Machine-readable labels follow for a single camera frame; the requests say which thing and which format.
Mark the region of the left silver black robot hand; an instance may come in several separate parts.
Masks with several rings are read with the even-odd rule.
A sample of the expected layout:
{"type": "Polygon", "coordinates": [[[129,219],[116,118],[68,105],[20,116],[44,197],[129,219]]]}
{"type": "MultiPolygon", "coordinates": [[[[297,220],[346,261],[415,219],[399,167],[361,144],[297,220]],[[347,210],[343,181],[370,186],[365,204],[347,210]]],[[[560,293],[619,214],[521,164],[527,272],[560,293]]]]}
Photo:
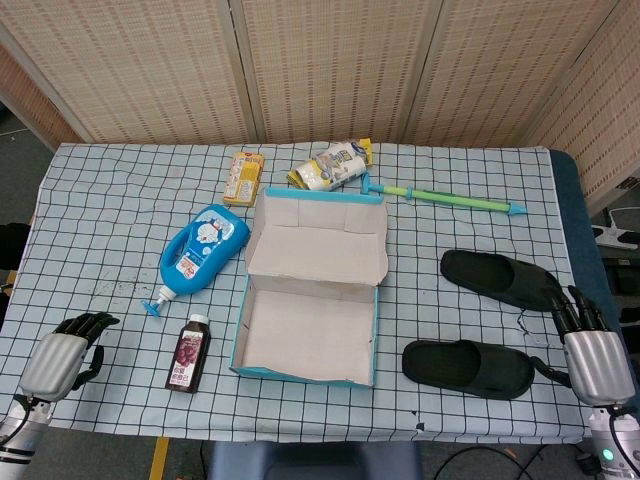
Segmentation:
{"type": "Polygon", "coordinates": [[[95,346],[101,334],[119,319],[107,312],[65,319],[45,335],[26,364],[19,381],[22,393],[55,403],[98,376],[105,350],[95,346]]]}

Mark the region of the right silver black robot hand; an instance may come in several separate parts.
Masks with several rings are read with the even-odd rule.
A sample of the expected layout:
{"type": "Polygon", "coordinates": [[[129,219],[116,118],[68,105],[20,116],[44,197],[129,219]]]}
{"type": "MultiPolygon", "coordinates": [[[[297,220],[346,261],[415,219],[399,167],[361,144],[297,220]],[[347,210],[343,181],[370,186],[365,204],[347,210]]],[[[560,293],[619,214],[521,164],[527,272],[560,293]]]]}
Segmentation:
{"type": "Polygon", "coordinates": [[[575,286],[568,290],[568,294],[550,287],[543,290],[563,345],[567,371],[553,369],[534,356],[530,362],[538,373],[572,389],[587,405],[622,407],[636,395],[622,340],[595,302],[575,286]]]}

